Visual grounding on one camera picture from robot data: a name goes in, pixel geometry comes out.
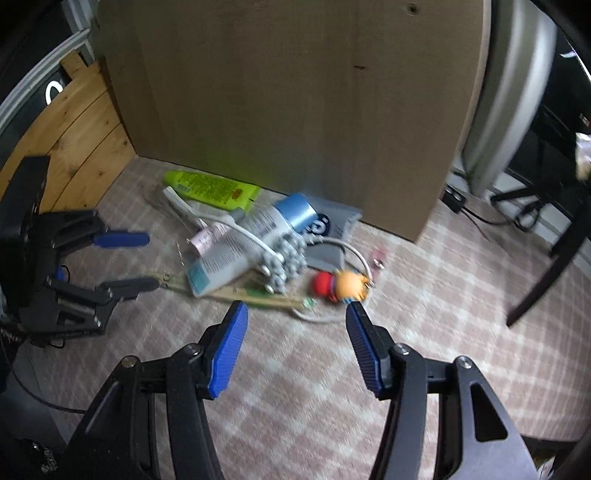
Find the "screw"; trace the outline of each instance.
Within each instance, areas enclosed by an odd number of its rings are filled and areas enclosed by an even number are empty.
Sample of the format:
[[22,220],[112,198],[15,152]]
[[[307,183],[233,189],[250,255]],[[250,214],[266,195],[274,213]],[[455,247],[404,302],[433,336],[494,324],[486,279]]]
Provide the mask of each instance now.
[[417,4],[410,3],[407,5],[407,13],[409,15],[416,15],[418,13],[418,6]]
[[459,357],[457,359],[457,361],[460,364],[460,367],[463,367],[465,369],[469,369],[472,368],[472,362],[470,361],[470,359],[464,355],[462,355],[461,357]]
[[137,362],[138,362],[138,358],[136,356],[128,355],[128,356],[124,357],[123,360],[121,361],[121,366],[123,368],[131,368],[131,367],[134,367]]
[[408,355],[408,345],[403,343],[397,343],[394,345],[394,350],[396,353],[400,353],[400,355]]
[[383,270],[384,268],[386,268],[384,266],[384,262],[382,262],[379,258],[373,258],[372,259],[374,261],[374,267],[379,269],[379,270]]
[[203,347],[201,345],[190,343],[187,346],[193,351],[193,356],[201,355],[203,353]]

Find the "wooden crate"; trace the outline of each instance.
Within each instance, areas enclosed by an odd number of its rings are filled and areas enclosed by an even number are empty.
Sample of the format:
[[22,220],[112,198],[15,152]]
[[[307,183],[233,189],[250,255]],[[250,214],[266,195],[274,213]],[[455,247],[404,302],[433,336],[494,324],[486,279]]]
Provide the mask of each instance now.
[[0,197],[27,155],[49,155],[41,211],[94,208],[135,156],[98,63],[61,60],[72,81],[35,119],[0,170]]

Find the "orange toy head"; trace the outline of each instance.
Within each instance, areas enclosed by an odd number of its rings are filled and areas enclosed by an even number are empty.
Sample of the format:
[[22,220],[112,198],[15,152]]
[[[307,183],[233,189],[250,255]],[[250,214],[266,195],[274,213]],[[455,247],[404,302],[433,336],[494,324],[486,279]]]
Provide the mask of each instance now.
[[362,301],[368,295],[369,279],[361,273],[346,271],[335,272],[334,295],[345,303]]

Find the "pink checkered carpet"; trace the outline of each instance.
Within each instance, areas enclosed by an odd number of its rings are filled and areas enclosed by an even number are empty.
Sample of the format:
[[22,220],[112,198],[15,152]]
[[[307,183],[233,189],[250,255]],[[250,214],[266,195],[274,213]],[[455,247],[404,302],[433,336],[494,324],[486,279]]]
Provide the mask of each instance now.
[[[146,230],[151,243],[72,255],[67,264],[74,283],[178,270],[176,241],[187,233],[142,194],[169,168],[133,160],[99,205],[111,227]],[[265,192],[260,202],[276,197]],[[470,204],[494,218],[482,202]],[[395,341],[426,357],[471,357],[522,433],[576,440],[591,417],[591,283],[571,265],[509,330],[506,308],[549,265],[548,245],[514,228],[485,231],[490,241],[442,203],[416,244],[358,224],[352,243],[365,255],[377,246],[388,250],[369,314]],[[104,337],[72,340],[63,350],[31,348],[44,394],[65,406],[86,407],[123,356],[168,356],[198,340],[227,308],[162,289],[122,303]],[[435,458],[436,403],[435,398],[429,403],[423,478],[432,474]],[[162,399],[157,406],[162,475],[173,478]],[[313,325],[287,312],[251,309],[229,388],[207,402],[206,411],[227,479],[357,480],[371,470],[387,404],[364,388],[344,322]],[[57,415],[65,435],[71,435],[79,417]]]

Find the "wooden board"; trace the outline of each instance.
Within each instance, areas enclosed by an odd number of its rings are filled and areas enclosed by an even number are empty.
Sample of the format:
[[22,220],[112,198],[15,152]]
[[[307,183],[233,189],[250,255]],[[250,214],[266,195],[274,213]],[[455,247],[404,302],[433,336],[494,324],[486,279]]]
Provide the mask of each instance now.
[[416,240],[478,101],[490,0],[410,5],[102,0],[100,36],[139,155]]
[[135,151],[125,128],[118,125],[78,169],[53,210],[94,208],[123,171]]
[[0,170],[0,198],[25,155],[46,155],[65,131],[106,92],[99,65],[73,79],[35,119]]
[[80,54],[76,51],[71,51],[68,55],[60,60],[60,65],[64,67],[66,73],[71,79],[75,79],[86,70],[86,64]]
[[121,121],[109,92],[98,97],[49,151],[51,161],[41,211],[52,210],[80,166]]

